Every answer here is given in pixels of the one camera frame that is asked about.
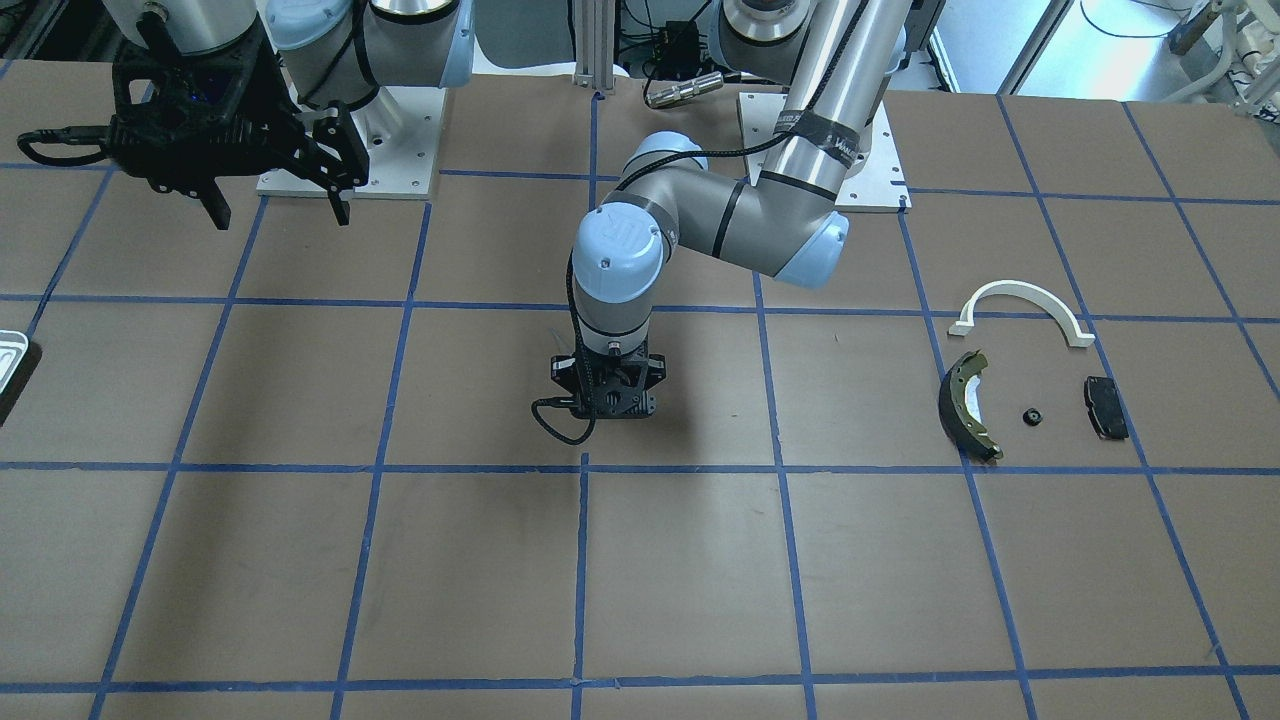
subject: robotic arm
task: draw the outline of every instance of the robotic arm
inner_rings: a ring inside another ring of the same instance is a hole
[[[774,137],[739,151],[704,151],[687,137],[648,137],[623,181],[579,227],[568,269],[576,350],[552,360],[570,397],[536,401],[596,419],[646,418],[666,377],[649,354],[654,287],[676,247],[817,288],[849,234],[835,211],[845,178],[870,150],[869,127],[901,55],[910,0],[723,0],[712,53],[790,85]],[[753,186],[708,172],[705,158],[768,150]]]
[[[156,192],[198,199],[219,229],[230,208],[216,178],[276,168],[323,188],[347,224],[347,200],[369,181],[367,149],[394,132],[394,100],[383,86],[447,87],[471,77],[471,0],[271,0],[266,24],[297,102],[253,0],[104,5],[129,41],[111,67],[110,124],[23,133],[19,149],[46,165],[110,158]],[[151,92],[141,96],[147,82]],[[38,145],[97,150],[49,156]]]

